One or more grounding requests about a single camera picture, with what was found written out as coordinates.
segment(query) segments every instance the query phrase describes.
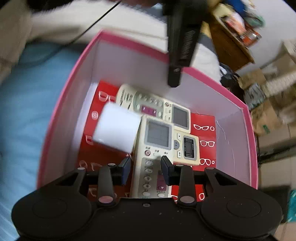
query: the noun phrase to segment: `black cable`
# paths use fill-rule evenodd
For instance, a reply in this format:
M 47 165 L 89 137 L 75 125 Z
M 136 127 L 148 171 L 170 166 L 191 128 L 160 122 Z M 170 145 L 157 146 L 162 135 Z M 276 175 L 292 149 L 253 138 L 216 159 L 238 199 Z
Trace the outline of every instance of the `black cable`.
M 25 67 L 25 68 L 30 68 L 30 67 L 35 67 L 38 66 L 40 64 L 45 63 L 46 61 L 48 61 L 49 59 L 51 59 L 52 57 L 54 57 L 57 53 L 59 53 L 61 50 L 63 50 L 64 48 L 68 47 L 69 45 L 73 44 L 74 42 L 76 42 L 79 38 L 81 38 L 88 30 L 90 30 L 95 24 L 97 24 L 97 22 L 99 22 L 103 17 L 105 17 L 109 12 L 111 12 L 114 8 L 116 8 L 122 0 L 119 0 L 113 7 L 111 7 L 107 12 L 105 12 L 97 21 L 95 21 L 92 25 L 90 25 L 83 33 L 81 33 L 80 35 L 78 35 L 77 37 L 75 37 L 72 41 L 70 41 L 67 44 L 64 44 L 60 47 L 58 47 L 55 51 L 53 51 L 52 53 L 50 53 L 49 55 L 47 55 L 46 57 L 44 57 L 43 59 L 40 60 L 36 60 L 36 61 L 32 61 L 32 62 L 24 62 L 24 63 L 17 63 L 17 62 L 12 62 L 9 61 L 7 59 L 4 59 L 2 57 L 0 57 L 0 61 L 2 63 L 4 63 L 5 65 L 11 65 L 11 66 L 20 66 L 20 67 Z

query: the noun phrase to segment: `gray oval button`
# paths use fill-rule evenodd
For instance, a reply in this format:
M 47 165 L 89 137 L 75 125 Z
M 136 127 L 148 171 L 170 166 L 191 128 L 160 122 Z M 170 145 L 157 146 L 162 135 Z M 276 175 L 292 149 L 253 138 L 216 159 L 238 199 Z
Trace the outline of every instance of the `gray oval button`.
M 174 140 L 174 149 L 177 150 L 179 149 L 179 147 L 180 147 L 179 142 L 177 140 Z

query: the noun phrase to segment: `pink box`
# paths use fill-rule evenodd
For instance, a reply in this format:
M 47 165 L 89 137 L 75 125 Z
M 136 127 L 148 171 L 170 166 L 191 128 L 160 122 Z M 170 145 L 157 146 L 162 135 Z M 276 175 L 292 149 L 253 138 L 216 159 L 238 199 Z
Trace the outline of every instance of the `pink box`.
M 194 68 L 181 85 L 167 85 L 168 56 L 143 44 L 100 32 L 75 64 L 53 111 L 44 141 L 37 186 L 75 168 L 84 125 L 100 80 L 127 83 L 215 117 L 216 167 L 257 188 L 255 139 L 248 107 Z

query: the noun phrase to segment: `wooden cabinet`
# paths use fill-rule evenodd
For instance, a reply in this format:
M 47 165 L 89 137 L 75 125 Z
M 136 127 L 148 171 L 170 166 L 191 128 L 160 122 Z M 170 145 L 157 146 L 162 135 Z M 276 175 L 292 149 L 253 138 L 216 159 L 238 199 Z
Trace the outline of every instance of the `wooden cabinet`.
M 254 63 L 249 50 L 226 28 L 224 23 L 212 16 L 209 22 L 212 40 L 218 59 L 237 71 L 248 63 Z

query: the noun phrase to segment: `blue bed sheet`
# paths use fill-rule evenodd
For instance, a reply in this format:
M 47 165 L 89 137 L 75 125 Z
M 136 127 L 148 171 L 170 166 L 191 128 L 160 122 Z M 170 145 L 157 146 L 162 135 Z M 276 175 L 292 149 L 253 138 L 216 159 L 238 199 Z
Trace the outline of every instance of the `blue bed sheet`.
M 42 58 L 58 46 L 29 44 L 20 61 Z M 11 209 L 18 199 L 36 188 L 49 119 L 84 47 L 66 48 L 37 67 L 15 67 L 0 86 L 0 240 L 13 241 L 18 237 L 11 222 Z

